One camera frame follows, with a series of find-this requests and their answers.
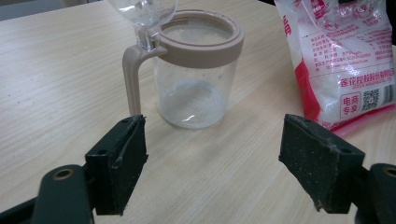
white plastic bag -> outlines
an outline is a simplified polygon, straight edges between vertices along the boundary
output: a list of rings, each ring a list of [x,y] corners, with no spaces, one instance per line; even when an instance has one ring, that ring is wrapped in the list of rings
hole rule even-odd
[[[275,3],[307,118],[335,131],[364,114],[396,107],[385,0]]]

qr code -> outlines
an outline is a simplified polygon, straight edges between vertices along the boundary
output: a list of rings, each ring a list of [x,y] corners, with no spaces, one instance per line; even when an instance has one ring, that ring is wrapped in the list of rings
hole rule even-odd
[[[374,109],[378,106],[379,89],[365,91],[363,93],[363,109],[362,111]]]

light wood grain surface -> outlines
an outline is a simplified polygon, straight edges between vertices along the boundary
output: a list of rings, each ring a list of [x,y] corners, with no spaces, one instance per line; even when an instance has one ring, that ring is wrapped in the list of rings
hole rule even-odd
[[[276,8],[254,0],[181,0],[239,21],[246,40],[229,110],[189,131],[156,109],[151,61],[140,68],[148,162],[123,217],[96,223],[354,223],[316,212],[277,160],[286,113],[302,103]],[[36,196],[53,168],[84,154],[129,116],[121,57],[134,30],[107,2],[0,22],[0,211]],[[364,166],[396,163],[396,113],[346,136]]]

cup handle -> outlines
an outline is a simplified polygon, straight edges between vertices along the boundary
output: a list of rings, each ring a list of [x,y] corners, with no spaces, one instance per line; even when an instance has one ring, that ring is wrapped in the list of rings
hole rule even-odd
[[[139,67],[149,58],[166,54],[168,50],[158,46],[153,51],[146,51],[138,45],[133,45],[125,50],[122,57],[122,69],[125,78],[126,94],[131,116],[140,115]]]

wooden table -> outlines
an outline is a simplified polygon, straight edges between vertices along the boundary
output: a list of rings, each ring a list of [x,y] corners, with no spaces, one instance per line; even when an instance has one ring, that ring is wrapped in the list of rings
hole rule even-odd
[[[226,117],[199,131],[156,110],[151,61],[140,68],[149,159],[123,217],[96,223],[353,223],[316,212],[277,160],[286,113],[302,103],[276,8],[254,0],[185,0],[239,21],[246,40]],[[84,154],[129,116],[121,57],[131,24],[107,2],[0,22],[0,211],[36,196],[41,177]],[[364,166],[396,163],[396,113],[346,136]]]

